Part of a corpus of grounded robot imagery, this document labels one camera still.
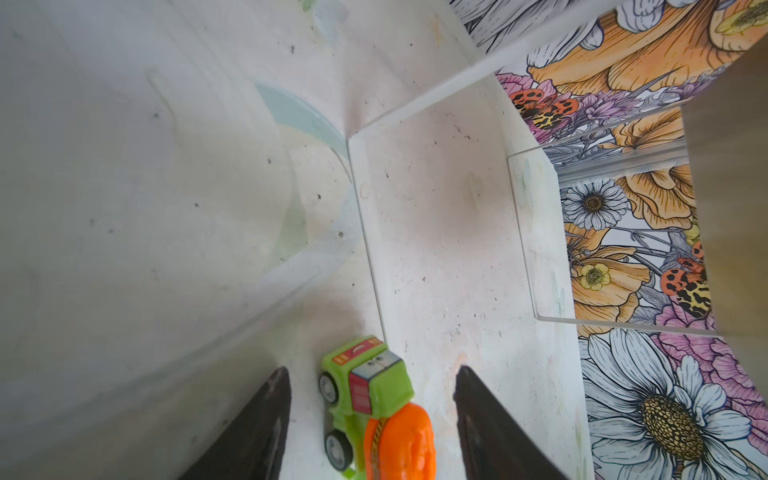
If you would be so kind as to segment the green orange mixer truck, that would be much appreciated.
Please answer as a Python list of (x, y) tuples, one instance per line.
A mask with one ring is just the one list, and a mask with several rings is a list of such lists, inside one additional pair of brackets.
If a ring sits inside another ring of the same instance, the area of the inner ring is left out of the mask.
[(379, 338), (355, 339), (321, 361), (318, 389), (332, 428), (323, 447), (346, 479), (434, 479), (437, 452), (427, 411), (413, 402), (406, 362)]

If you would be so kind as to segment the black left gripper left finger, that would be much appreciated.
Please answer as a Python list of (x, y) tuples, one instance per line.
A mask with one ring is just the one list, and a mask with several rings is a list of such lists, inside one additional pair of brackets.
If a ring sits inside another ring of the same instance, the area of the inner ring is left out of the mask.
[(183, 479), (277, 480), (290, 424), (289, 371), (277, 368)]

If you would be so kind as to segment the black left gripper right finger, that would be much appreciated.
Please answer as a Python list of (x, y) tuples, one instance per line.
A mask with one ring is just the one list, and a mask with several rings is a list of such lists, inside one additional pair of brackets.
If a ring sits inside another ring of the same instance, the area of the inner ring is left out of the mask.
[(467, 478), (565, 477), (467, 365), (456, 375), (453, 399)]

